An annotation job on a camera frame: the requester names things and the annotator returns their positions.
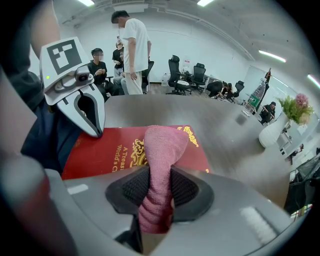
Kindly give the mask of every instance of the book cover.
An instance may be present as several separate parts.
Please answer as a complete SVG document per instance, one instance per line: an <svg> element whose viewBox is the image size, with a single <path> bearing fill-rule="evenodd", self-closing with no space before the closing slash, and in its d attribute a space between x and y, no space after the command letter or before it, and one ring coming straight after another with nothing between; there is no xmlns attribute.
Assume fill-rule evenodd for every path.
<svg viewBox="0 0 320 256"><path fill-rule="evenodd" d="M205 153L190 125L170 126L189 135L189 141L177 167L209 173ZM101 138L82 133L77 139L65 164L62 179L77 179L111 172L148 163L144 151L144 127L105 128Z"/></svg>

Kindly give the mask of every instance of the potted plant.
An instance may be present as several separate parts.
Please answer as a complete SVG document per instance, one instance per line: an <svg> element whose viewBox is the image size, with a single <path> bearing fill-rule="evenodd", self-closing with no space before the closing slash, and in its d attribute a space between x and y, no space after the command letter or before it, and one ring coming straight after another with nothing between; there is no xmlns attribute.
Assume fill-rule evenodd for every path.
<svg viewBox="0 0 320 256"><path fill-rule="evenodd" d="M259 134L259 141L265 148L277 142L290 120L300 126L305 125L309 123L310 115L314 112L312 106L309 106L308 97L302 93L297 94L295 98L288 96L285 99L276 99L281 104L282 113L274 123L268 125Z"/></svg>

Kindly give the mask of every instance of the pink flower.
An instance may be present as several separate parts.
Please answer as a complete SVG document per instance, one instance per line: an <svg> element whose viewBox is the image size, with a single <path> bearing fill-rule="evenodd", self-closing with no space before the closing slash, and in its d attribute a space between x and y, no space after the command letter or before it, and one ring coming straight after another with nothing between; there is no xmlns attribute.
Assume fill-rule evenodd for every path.
<svg viewBox="0 0 320 256"><path fill-rule="evenodd" d="M295 97L295 102L300 107L307 107L309 105L308 97L302 93L298 93Z"/></svg>

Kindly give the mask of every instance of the plastic bottle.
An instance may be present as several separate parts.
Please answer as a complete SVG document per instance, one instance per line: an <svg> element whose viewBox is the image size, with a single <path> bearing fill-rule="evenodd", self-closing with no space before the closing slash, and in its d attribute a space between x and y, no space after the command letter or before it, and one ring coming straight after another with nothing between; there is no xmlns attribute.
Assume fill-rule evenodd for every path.
<svg viewBox="0 0 320 256"><path fill-rule="evenodd" d="M261 101L262 97L264 96L266 90L266 79L261 79L261 83L257 89L251 94L250 98L248 99L248 103L256 108Z"/></svg>
<svg viewBox="0 0 320 256"><path fill-rule="evenodd" d="M168 86L168 80L169 80L169 76L167 73L164 73L162 80L161 80L161 86Z"/></svg>

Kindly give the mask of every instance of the pink towel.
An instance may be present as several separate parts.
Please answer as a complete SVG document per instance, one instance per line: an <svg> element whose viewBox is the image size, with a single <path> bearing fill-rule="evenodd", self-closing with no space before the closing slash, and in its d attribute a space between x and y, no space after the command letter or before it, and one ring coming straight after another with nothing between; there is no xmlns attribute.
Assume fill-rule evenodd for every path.
<svg viewBox="0 0 320 256"><path fill-rule="evenodd" d="M166 233L172 215L170 167L183 155L188 134L165 126L150 126L144 135L144 151L150 165L149 190L139 208L140 229L146 233Z"/></svg>

